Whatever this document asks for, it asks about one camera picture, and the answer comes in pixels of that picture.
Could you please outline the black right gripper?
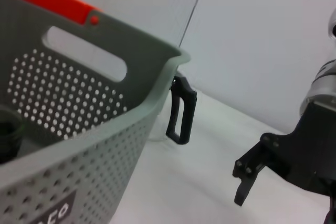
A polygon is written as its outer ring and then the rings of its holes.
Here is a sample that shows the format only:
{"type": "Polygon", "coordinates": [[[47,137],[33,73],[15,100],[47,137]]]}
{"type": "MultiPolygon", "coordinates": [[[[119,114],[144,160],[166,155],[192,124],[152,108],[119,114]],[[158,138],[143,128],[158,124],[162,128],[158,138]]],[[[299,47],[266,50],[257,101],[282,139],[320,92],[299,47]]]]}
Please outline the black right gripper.
{"type": "Polygon", "coordinates": [[[264,133],[260,141],[235,162],[233,176],[241,183],[234,203],[243,205],[258,173],[267,165],[301,189],[331,196],[324,224],[336,224],[335,112],[309,103],[293,132],[264,133]]]}

